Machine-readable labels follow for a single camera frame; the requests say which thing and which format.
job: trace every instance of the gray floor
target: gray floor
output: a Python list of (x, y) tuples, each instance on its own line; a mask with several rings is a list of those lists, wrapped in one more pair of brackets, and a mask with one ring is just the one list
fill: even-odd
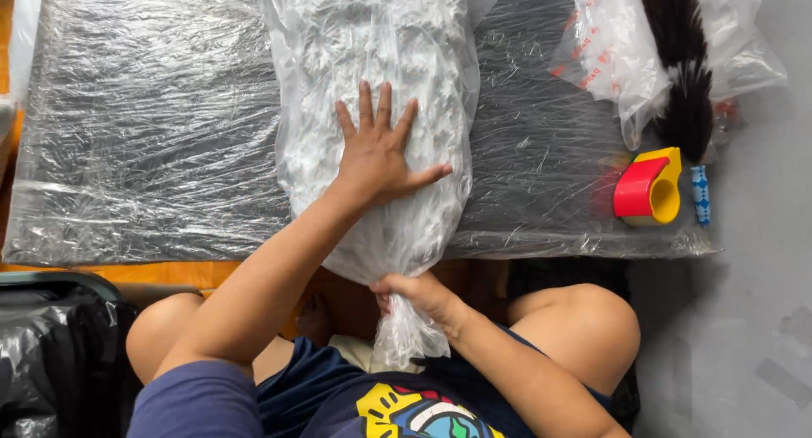
[(725, 252), (630, 272), (638, 437), (812, 435), (812, 6), (764, 0), (757, 24), (790, 88), (742, 100), (748, 125), (710, 169)]

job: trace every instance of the navy t-shirt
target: navy t-shirt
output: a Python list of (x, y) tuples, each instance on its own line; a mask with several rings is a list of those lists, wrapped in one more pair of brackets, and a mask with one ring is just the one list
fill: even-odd
[[(425, 375), (360, 376), (321, 405), (302, 436), (503, 438), (440, 384)], [(127, 436), (259, 438), (257, 389), (224, 361), (178, 367), (141, 392)]]

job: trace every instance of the black plastic bag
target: black plastic bag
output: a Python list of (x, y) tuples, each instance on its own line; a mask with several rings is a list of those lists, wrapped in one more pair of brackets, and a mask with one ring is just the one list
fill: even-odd
[(140, 386), (125, 352), (137, 310), (60, 280), (115, 291), (96, 276), (45, 277), (56, 281), (0, 285), (0, 436), (125, 436)]

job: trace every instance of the leg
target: leg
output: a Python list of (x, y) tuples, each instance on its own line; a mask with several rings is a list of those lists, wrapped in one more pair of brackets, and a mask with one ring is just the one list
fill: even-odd
[(572, 373), (610, 396), (631, 367), (640, 328), (623, 299), (596, 285), (545, 289), (516, 300), (511, 330)]
[[(127, 356), (142, 383), (154, 378), (169, 349), (202, 304), (202, 297), (181, 293), (154, 303), (136, 319), (127, 335)], [(254, 360), (254, 380), (260, 383), (282, 370), (292, 354), (290, 341), (275, 338)]]

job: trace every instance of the navy shorts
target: navy shorts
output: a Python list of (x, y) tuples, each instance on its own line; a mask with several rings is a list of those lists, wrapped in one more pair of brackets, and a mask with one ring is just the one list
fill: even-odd
[[(508, 328), (511, 337), (534, 350), (538, 348)], [(266, 436), (299, 436), (322, 403), (342, 386), (367, 375), (346, 361), (333, 347), (318, 348), (307, 338), (294, 339), (289, 364), (258, 386), (259, 413)], [(425, 367), (420, 376), (451, 389), (474, 411), (505, 436), (532, 436), (529, 428), (491, 383), (452, 349), (451, 358), (417, 361)], [(612, 400), (588, 386), (587, 390), (607, 410)]]

